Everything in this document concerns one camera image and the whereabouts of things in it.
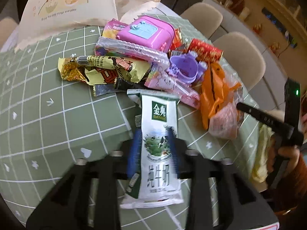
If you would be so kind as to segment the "red sleeve forearm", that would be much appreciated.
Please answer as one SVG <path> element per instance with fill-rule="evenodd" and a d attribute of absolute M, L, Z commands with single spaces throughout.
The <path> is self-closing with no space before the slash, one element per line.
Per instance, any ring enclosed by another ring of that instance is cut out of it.
<path fill-rule="evenodd" d="M 280 229 L 306 229 L 306 164 L 299 157 L 290 174 L 283 177 L 276 189 L 262 193 L 278 218 Z"/>

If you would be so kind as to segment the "right hand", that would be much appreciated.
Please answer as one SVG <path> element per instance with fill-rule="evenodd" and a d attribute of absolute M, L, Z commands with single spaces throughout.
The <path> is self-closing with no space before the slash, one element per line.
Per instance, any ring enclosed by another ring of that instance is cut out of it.
<path fill-rule="evenodd" d="M 276 150 L 275 147 L 271 146 L 268 150 L 268 159 L 266 162 L 268 173 L 273 172 L 274 170 L 273 165 L 275 163 L 277 155 L 289 159 L 286 171 L 284 172 L 284 176 L 287 176 L 297 166 L 300 157 L 300 150 L 296 146 L 280 147 L 278 150 Z"/>

